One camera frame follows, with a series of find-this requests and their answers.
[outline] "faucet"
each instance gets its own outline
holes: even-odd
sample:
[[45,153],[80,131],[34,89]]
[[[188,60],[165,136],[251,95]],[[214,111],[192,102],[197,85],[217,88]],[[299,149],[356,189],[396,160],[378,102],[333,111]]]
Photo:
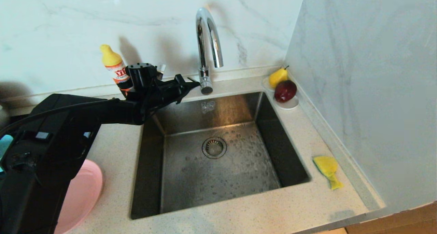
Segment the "faucet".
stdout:
[[205,28],[209,32],[214,66],[216,68],[223,67],[222,49],[214,19],[206,8],[200,8],[196,13],[196,32],[200,57],[199,80],[202,94],[208,95],[212,92],[212,83],[209,77],[209,67],[205,59],[205,41],[203,40],[203,29]]

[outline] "apple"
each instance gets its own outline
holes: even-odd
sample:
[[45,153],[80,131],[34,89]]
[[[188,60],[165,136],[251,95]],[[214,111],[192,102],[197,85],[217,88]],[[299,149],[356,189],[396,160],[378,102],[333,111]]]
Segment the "apple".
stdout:
[[274,98],[278,102],[286,102],[292,99],[297,92],[298,88],[291,80],[285,80],[280,82],[274,90]]

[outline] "bottle label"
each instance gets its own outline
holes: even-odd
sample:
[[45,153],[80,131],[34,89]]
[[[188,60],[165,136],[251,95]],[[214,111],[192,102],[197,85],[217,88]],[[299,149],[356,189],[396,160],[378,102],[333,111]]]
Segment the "bottle label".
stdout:
[[105,66],[108,71],[111,72],[112,79],[118,84],[126,82],[130,79],[126,74],[125,63],[121,62],[115,66]]

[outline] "marble wall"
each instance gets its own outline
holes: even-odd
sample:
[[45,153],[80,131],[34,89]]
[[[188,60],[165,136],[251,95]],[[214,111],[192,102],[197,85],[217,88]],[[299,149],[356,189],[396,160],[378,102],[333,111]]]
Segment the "marble wall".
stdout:
[[436,30],[436,0],[303,1],[285,61],[387,202],[367,218],[437,199]]
[[208,4],[224,67],[281,64],[302,0],[0,0],[0,99],[112,84],[100,44],[126,63],[198,67],[195,15]]

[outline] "stainless steel sink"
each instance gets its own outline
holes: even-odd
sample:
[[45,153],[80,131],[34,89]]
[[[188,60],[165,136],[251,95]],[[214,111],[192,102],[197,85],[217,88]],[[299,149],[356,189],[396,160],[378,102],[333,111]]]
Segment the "stainless steel sink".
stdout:
[[172,104],[144,125],[131,218],[308,181],[265,93]]

